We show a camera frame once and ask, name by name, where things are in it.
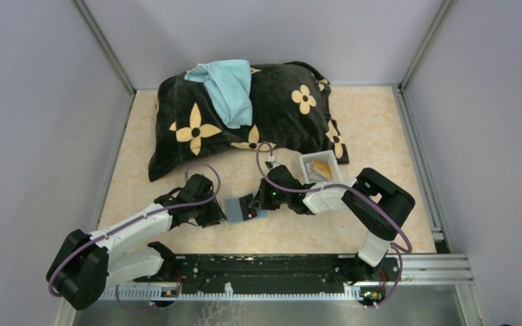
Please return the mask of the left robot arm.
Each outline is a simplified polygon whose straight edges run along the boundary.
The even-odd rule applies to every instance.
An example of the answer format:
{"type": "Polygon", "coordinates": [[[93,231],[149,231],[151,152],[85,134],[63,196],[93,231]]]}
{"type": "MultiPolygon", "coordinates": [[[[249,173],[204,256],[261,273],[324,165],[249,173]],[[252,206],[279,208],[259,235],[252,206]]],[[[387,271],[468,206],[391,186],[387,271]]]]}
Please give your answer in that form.
{"type": "Polygon", "coordinates": [[[183,187],[156,198],[124,221],[90,233],[72,231],[47,271],[48,291],[83,310],[106,289],[128,281],[178,283],[181,270],[176,255],[149,239],[185,223],[201,228],[219,224],[226,216],[217,193],[212,180],[195,174],[183,187]]]}

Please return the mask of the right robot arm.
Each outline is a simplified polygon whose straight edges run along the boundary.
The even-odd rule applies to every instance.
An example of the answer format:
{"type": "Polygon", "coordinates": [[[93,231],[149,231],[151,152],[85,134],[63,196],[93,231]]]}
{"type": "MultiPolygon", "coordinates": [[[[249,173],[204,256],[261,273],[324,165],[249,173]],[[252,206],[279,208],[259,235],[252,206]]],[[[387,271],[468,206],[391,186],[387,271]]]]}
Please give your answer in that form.
{"type": "Polygon", "coordinates": [[[275,166],[261,178],[252,209],[276,211],[286,205],[298,215],[317,215],[334,211],[353,213],[367,233],[355,262],[364,280],[382,271],[381,260],[416,205],[415,199],[400,186],[373,168],[364,168],[350,180],[302,184],[284,165],[275,166]]]}

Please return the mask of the beige card holder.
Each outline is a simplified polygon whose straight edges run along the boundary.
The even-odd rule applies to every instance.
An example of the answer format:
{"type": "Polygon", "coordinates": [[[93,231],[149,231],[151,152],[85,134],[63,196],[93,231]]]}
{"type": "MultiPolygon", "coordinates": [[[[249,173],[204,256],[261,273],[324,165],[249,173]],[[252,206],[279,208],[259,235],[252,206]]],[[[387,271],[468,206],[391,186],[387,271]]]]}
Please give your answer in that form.
{"type": "Polygon", "coordinates": [[[234,197],[225,199],[224,213],[229,225],[236,225],[268,217],[266,210],[255,209],[249,206],[253,199],[253,194],[248,194],[239,198],[234,197]]]}

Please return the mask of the white plastic tray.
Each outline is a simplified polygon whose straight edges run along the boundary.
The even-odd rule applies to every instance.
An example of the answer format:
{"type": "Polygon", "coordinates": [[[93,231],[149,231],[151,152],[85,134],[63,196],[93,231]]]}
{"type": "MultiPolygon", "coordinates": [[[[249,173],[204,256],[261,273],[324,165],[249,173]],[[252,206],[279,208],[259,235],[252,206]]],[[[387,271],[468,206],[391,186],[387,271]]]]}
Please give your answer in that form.
{"type": "Polygon", "coordinates": [[[332,150],[302,154],[299,162],[305,183],[338,183],[343,180],[332,150]]]}

